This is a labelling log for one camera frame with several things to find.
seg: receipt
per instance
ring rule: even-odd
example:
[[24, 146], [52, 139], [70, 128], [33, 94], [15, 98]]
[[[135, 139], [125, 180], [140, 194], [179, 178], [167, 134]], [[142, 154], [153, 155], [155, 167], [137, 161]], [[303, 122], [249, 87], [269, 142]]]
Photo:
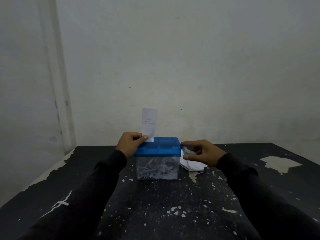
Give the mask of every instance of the receipt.
[[158, 119], [158, 110], [144, 108], [142, 109], [142, 135], [149, 136], [148, 140], [153, 142], [156, 133], [156, 123]]

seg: plastic box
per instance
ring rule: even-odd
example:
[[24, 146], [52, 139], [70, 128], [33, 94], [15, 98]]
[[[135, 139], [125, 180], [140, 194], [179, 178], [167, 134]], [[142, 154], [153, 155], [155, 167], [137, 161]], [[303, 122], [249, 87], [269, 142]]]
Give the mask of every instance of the plastic box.
[[155, 137], [144, 142], [134, 154], [138, 180], [176, 180], [179, 174], [181, 145], [176, 137]]

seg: blue shredder lid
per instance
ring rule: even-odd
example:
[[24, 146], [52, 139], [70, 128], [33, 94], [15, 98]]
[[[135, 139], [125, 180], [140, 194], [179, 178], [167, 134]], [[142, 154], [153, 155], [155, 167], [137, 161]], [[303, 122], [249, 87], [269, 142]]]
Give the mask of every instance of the blue shredder lid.
[[181, 157], [181, 145], [176, 137], [154, 137], [153, 142], [139, 145], [135, 157]]

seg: person's right arm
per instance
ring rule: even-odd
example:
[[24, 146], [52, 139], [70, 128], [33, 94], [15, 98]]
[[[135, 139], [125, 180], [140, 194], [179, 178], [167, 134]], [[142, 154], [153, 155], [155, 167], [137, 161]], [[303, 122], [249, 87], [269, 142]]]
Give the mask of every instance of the person's right arm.
[[200, 152], [184, 155], [184, 159], [217, 167], [225, 174], [243, 211], [263, 239], [320, 239], [320, 225], [273, 192], [254, 168], [207, 140], [185, 141], [181, 145]]

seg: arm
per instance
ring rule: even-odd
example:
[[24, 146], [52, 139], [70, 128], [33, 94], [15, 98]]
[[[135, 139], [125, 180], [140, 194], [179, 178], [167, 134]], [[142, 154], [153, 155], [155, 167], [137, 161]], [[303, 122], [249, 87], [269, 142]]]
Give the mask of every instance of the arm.
[[259, 179], [254, 168], [206, 140], [181, 144], [201, 153], [185, 155], [184, 159], [217, 167], [226, 175], [243, 211], [263, 239], [320, 239], [319, 225], [273, 192]]
[[72, 191], [66, 204], [42, 216], [18, 239], [90, 239], [96, 230], [106, 203], [114, 192], [127, 157], [146, 141], [140, 133], [124, 133], [108, 159], [98, 162], [93, 173]]

